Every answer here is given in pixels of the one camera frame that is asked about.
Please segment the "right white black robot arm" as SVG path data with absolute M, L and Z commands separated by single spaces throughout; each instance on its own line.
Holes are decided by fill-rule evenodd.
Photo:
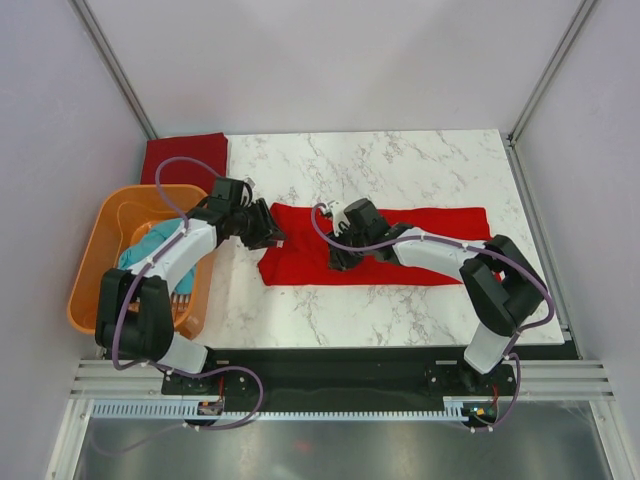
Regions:
M 363 198 L 312 209 L 312 225 L 329 249 L 329 268 L 348 271 L 371 256 L 400 268 L 418 268 L 461 282 L 479 325 L 464 351 L 458 381 L 467 392 L 483 392 L 493 369 L 528 328 L 548 323 L 555 305 L 544 281 L 507 236 L 465 241 L 408 223 L 390 224 Z

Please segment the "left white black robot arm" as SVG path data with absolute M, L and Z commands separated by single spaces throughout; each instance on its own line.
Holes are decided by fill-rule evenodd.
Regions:
M 148 363 L 184 375 L 198 393 L 219 382 L 209 350 L 174 327 L 171 296 L 178 283 L 205 256 L 237 237 L 249 250 L 274 247 L 285 240 L 266 201 L 253 197 L 248 180 L 219 178 L 212 192 L 187 212 L 151 253 L 125 269 L 112 268 L 101 279 L 96 343 L 111 352 L 115 369 Z

